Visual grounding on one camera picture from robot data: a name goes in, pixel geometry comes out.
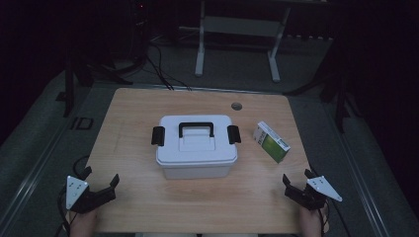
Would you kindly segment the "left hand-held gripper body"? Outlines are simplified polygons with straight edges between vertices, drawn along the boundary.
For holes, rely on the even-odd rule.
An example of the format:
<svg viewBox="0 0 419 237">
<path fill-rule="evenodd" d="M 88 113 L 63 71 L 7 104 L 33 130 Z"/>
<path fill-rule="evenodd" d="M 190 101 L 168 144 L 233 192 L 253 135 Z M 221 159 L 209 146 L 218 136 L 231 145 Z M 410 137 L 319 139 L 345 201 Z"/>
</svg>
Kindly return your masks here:
<svg viewBox="0 0 419 237">
<path fill-rule="evenodd" d="M 77 213 L 87 213 L 112 200 L 112 188 L 91 192 L 86 181 L 68 176 L 66 178 L 65 207 Z"/>
</svg>

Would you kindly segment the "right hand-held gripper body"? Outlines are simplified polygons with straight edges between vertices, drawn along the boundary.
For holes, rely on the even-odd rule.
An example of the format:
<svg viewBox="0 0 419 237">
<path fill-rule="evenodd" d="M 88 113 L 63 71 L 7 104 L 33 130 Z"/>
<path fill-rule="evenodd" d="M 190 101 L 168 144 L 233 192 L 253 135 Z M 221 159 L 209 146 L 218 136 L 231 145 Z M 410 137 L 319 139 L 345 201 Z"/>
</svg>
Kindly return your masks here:
<svg viewBox="0 0 419 237">
<path fill-rule="evenodd" d="M 290 186 L 290 198 L 308 210 L 322 208 L 328 198 L 343 200 L 324 176 L 307 179 L 303 190 Z"/>
</svg>

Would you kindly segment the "green and white medicine box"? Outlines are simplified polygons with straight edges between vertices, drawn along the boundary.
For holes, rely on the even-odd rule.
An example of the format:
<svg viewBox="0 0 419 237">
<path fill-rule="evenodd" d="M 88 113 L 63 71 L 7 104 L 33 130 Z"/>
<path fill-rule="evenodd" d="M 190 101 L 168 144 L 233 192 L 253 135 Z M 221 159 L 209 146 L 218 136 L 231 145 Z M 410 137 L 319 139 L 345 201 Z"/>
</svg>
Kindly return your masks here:
<svg viewBox="0 0 419 237">
<path fill-rule="evenodd" d="M 257 123 L 253 138 L 277 163 L 281 163 L 291 150 L 291 147 L 264 121 Z"/>
</svg>

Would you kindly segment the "white storage box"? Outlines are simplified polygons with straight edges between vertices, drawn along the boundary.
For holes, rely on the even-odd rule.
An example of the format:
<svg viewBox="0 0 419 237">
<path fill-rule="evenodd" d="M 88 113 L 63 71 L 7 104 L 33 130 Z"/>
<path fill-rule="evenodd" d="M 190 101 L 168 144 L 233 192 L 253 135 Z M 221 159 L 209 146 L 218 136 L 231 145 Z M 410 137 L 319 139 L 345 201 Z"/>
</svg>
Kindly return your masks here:
<svg viewBox="0 0 419 237">
<path fill-rule="evenodd" d="M 176 167 L 163 166 L 162 170 L 165 178 L 171 180 L 208 179 L 226 177 L 232 166 L 233 163 Z"/>
</svg>

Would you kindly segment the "white lid with black handle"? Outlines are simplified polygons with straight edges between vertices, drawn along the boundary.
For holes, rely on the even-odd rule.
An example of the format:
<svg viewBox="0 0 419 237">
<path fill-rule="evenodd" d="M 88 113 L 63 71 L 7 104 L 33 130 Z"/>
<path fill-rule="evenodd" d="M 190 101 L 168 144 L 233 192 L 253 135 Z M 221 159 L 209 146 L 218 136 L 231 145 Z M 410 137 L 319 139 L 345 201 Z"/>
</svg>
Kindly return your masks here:
<svg viewBox="0 0 419 237">
<path fill-rule="evenodd" d="M 165 116 L 151 138 L 163 168 L 230 166 L 240 142 L 239 127 L 226 115 Z"/>
</svg>

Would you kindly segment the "person's left hand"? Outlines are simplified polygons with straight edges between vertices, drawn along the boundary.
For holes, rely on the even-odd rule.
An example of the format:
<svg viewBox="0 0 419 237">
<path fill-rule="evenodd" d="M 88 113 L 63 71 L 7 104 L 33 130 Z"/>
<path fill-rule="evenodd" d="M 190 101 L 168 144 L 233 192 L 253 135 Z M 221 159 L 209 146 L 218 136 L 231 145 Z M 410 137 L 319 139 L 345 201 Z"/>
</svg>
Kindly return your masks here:
<svg viewBox="0 0 419 237">
<path fill-rule="evenodd" d="M 98 210 L 87 213 L 70 211 L 70 237 L 93 237 L 97 224 Z"/>
</svg>

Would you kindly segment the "person's right hand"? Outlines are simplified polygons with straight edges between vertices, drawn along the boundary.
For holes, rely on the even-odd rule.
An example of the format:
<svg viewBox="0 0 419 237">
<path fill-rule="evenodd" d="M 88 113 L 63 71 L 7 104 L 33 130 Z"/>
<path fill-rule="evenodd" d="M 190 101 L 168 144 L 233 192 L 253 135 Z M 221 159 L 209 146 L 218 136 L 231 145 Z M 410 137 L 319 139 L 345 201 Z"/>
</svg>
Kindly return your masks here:
<svg viewBox="0 0 419 237">
<path fill-rule="evenodd" d="M 327 205 L 321 209 L 308 210 L 299 208 L 299 227 L 302 237 L 324 237 L 329 231 L 329 208 Z"/>
</svg>

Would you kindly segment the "black tripod stand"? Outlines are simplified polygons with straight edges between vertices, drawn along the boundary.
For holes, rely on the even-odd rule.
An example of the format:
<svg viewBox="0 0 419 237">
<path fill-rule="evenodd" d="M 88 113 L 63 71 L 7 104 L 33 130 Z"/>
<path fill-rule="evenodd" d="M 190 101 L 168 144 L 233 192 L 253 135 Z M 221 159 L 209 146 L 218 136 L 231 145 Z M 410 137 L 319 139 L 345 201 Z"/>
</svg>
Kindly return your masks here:
<svg viewBox="0 0 419 237">
<path fill-rule="evenodd" d="M 334 123 L 337 129 L 344 133 L 344 118 L 349 115 L 346 105 L 349 104 L 356 115 L 360 114 L 351 104 L 347 93 L 350 70 L 351 64 L 345 43 L 342 39 L 336 37 L 332 40 L 312 80 L 303 86 L 284 92 L 284 95 L 297 96 L 322 84 L 323 89 L 319 95 L 320 101 L 331 103 L 333 99 L 336 100 Z"/>
</svg>

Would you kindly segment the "black metal stand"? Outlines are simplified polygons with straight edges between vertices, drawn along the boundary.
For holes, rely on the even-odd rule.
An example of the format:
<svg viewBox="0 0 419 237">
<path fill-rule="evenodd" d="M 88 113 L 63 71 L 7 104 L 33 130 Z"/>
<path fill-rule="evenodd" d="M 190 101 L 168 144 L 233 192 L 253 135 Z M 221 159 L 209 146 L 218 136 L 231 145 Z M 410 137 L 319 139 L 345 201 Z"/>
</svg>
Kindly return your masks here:
<svg viewBox="0 0 419 237">
<path fill-rule="evenodd" d="M 56 97 L 57 101 L 65 103 L 63 116 L 68 118 L 75 106 L 74 77 L 77 77 L 82 87 L 91 87 L 94 79 L 91 77 L 90 71 L 94 70 L 118 84 L 132 85 L 132 82 L 123 79 L 121 75 L 133 71 L 141 65 L 141 61 L 135 61 L 132 65 L 122 69 L 108 69 L 78 49 L 68 51 L 64 66 L 64 91 Z"/>
</svg>

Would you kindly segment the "white metal desk frame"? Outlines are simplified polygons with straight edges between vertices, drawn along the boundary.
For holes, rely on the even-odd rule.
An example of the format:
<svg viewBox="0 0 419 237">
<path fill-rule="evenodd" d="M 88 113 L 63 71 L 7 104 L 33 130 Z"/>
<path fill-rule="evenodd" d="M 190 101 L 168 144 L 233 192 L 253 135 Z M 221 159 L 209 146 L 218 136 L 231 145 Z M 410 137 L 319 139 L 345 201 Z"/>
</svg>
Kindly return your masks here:
<svg viewBox="0 0 419 237">
<path fill-rule="evenodd" d="M 228 35 L 242 35 L 253 37 L 271 37 L 275 44 L 267 52 L 271 77 L 274 83 L 281 81 L 277 53 L 280 42 L 283 38 L 286 24 L 291 12 L 286 7 L 281 19 L 278 22 L 265 20 L 251 20 L 240 18 L 229 18 L 212 16 L 206 13 L 206 0 L 201 0 L 200 5 L 200 26 L 199 26 L 199 47 L 196 59 L 195 75 L 201 77 L 204 74 L 205 65 L 205 33 L 219 33 Z"/>
</svg>

